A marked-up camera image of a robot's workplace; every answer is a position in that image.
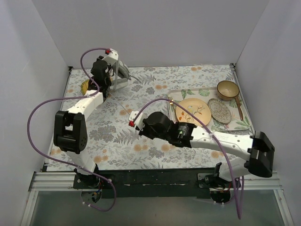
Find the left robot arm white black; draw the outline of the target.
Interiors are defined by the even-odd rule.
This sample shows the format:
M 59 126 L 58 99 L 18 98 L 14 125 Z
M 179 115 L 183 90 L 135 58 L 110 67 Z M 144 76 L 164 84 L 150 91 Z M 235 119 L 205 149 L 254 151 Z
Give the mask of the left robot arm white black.
M 66 111 L 55 114 L 54 145 L 64 151 L 76 164 L 74 171 L 89 188 L 96 188 L 100 177 L 94 173 L 96 164 L 86 150 L 88 136 L 86 119 L 109 95 L 110 68 L 118 62 L 118 55 L 108 55 L 93 63 L 92 79 L 89 81 L 85 98 Z

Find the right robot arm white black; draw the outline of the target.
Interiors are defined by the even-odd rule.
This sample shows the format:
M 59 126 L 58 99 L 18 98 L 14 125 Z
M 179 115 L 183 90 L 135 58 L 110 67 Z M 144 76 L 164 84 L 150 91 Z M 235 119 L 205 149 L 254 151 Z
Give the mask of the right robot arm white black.
M 176 147 L 205 148 L 234 155 L 235 159 L 216 165 L 213 183 L 218 187 L 249 174 L 272 177 L 275 148 L 264 132 L 257 131 L 252 136 L 210 133 L 192 123 L 173 122 L 161 112 L 149 116 L 142 113 L 135 120 L 135 128 L 141 136 L 162 139 Z

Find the white grey gaming headphones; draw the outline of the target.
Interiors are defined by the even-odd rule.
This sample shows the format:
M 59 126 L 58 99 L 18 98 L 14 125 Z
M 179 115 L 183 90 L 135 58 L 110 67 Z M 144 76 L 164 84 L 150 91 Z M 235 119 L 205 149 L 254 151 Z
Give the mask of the white grey gaming headphones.
M 115 91 L 125 88 L 128 85 L 128 81 L 130 81 L 132 78 L 138 81 L 139 84 L 142 84 L 140 79 L 131 75 L 129 68 L 121 60 L 118 60 L 111 68 L 115 76 L 110 87 L 111 90 Z

